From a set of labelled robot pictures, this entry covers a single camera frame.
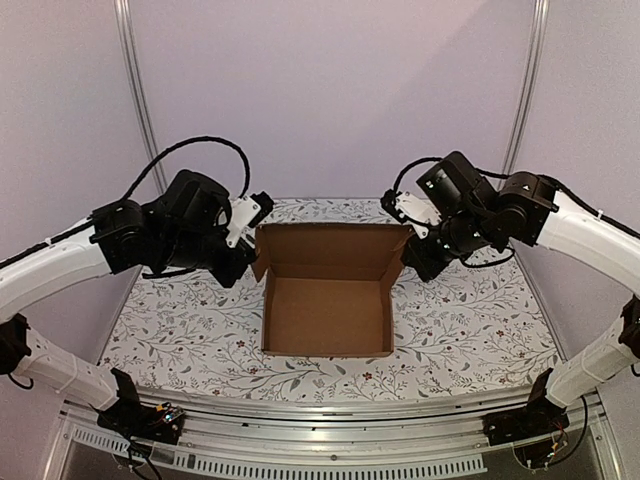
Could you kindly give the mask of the brown cardboard box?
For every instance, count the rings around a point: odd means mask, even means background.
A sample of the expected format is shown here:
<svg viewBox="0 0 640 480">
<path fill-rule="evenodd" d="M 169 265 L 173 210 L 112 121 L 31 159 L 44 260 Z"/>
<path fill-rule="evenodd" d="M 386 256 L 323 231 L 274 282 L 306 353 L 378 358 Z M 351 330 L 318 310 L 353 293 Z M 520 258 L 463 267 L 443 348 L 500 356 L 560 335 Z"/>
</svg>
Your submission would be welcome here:
<svg viewBox="0 0 640 480">
<path fill-rule="evenodd" d="M 265 283 L 261 348 L 274 356 L 386 357 L 391 289 L 413 232 L 400 225 L 268 224 L 255 231 Z"/>
</svg>

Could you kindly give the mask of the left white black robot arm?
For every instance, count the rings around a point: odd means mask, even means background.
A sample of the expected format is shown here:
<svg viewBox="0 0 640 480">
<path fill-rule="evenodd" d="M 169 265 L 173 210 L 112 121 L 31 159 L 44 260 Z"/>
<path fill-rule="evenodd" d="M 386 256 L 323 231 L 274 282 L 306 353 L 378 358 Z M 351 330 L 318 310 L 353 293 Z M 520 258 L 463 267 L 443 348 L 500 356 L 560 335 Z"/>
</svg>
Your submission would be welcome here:
<svg viewBox="0 0 640 480">
<path fill-rule="evenodd" d="M 255 261 L 245 238 L 273 210 L 271 197 L 231 199 L 218 182 L 178 172 L 157 199 L 125 198 L 1 264 L 1 372 L 46 383 L 111 419 L 128 434 L 148 426 L 131 378 L 104 370 L 52 344 L 31 328 L 22 310 L 78 283 L 144 266 L 153 278 L 195 270 L 232 287 Z"/>
</svg>

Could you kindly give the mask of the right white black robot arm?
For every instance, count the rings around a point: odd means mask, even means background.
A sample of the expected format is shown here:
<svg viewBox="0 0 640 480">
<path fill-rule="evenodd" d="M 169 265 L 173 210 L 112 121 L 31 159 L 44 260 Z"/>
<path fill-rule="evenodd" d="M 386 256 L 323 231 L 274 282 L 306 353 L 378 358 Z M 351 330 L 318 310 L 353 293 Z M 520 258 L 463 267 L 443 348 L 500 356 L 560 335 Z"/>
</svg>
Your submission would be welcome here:
<svg viewBox="0 0 640 480">
<path fill-rule="evenodd" d="M 410 170 L 427 164 L 416 181 L 425 197 L 403 193 Z M 492 180 L 502 185 L 495 188 Z M 467 264 L 478 250 L 509 249 L 512 241 L 543 247 L 591 267 L 632 294 L 612 326 L 567 362 L 540 375 L 517 427 L 537 436 L 583 394 L 639 361 L 639 234 L 588 205 L 559 180 L 519 171 L 497 176 L 459 151 L 405 166 L 382 199 L 385 210 L 415 231 L 403 262 L 435 279 L 451 262 Z"/>
</svg>

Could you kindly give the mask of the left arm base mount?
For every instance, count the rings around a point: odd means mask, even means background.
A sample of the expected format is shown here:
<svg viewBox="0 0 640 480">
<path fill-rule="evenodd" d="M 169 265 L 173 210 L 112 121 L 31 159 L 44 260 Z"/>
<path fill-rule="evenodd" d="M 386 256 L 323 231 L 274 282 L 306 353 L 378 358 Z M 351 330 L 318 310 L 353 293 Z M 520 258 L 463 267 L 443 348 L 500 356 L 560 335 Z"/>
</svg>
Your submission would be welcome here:
<svg viewBox="0 0 640 480">
<path fill-rule="evenodd" d="M 146 439 L 176 445 L 182 435 L 186 411 L 170 402 L 146 406 L 120 399 L 104 411 L 97 411 L 100 427 L 112 430 L 125 439 Z"/>
</svg>

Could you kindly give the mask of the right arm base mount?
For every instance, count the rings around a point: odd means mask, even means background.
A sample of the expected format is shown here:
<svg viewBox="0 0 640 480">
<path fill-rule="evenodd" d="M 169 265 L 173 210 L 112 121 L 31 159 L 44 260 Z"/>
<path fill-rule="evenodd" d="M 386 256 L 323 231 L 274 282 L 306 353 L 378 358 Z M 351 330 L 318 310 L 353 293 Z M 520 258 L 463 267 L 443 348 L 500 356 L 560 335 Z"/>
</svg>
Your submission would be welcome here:
<svg viewBox="0 0 640 480">
<path fill-rule="evenodd" d="M 569 418 L 565 410 L 524 406 L 486 414 L 482 426 L 490 446 L 524 441 L 514 449 L 515 458 L 523 467 L 535 470 L 549 467 L 566 445 Z"/>
</svg>

